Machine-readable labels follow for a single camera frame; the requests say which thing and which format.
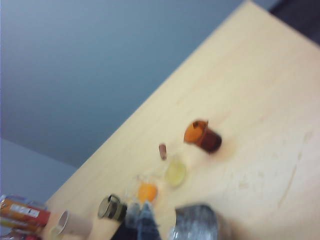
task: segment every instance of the small cup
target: small cup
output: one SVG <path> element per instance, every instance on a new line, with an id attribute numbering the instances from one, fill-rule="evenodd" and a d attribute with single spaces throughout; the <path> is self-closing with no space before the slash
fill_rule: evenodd
<path id="1" fill-rule="evenodd" d="M 93 224 L 90 220 L 77 216 L 66 210 L 62 213 L 59 219 L 57 234 L 71 234 L 87 237 L 92 230 L 92 226 Z"/>
<path id="2" fill-rule="evenodd" d="M 220 148 L 222 138 L 208 128 L 208 121 L 197 120 L 187 127 L 183 141 L 195 144 L 207 153 L 213 153 Z"/>
<path id="3" fill-rule="evenodd" d="M 127 213 L 127 205 L 120 201 L 115 194 L 104 198 L 98 209 L 99 218 L 113 219 L 122 222 Z"/>

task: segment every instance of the label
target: label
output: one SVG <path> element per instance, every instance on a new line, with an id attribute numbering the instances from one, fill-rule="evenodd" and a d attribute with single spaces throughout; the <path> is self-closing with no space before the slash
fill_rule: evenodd
<path id="1" fill-rule="evenodd" d="M 32 208 L 28 208 L 28 207 L 25 207 L 25 206 L 20 206 L 20 205 L 17 205 L 17 204 L 12 204 L 11 207 L 10 207 L 10 210 L 12 210 L 14 212 L 17 212 L 17 213 L 20 213 L 20 214 L 31 216 L 33 218 L 37 218 L 38 215 L 39 215 L 39 212 L 40 212 L 38 210 L 34 210 Z"/>

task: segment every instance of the metal cup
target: metal cup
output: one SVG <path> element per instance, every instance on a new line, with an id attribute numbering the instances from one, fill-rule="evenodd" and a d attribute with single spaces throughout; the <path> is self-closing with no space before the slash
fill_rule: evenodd
<path id="1" fill-rule="evenodd" d="M 122 222 L 125 219 L 126 213 L 127 205 L 122 203 L 115 194 L 105 197 L 98 209 L 99 218 L 108 218 L 118 222 Z"/>

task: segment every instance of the orange object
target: orange object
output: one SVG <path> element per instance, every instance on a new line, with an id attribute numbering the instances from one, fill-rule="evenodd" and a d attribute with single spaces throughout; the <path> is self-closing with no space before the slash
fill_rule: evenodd
<path id="1" fill-rule="evenodd" d="M 152 183 L 142 182 L 138 189 L 138 199 L 144 203 L 146 200 L 152 202 L 157 196 L 157 187 Z"/>
<path id="2" fill-rule="evenodd" d="M 50 212 L 8 198 L 1 200 L 1 217 L 44 227 Z"/>
<path id="3" fill-rule="evenodd" d="M 184 132 L 183 141 L 195 144 L 208 153 L 215 152 L 221 146 L 221 137 L 208 128 L 208 121 L 196 120 Z"/>

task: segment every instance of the small cork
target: small cork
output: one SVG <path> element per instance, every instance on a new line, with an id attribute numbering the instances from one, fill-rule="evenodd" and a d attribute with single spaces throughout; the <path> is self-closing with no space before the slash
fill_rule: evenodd
<path id="1" fill-rule="evenodd" d="M 162 160 L 167 159 L 167 147 L 164 143 L 159 144 L 159 153 Z"/>

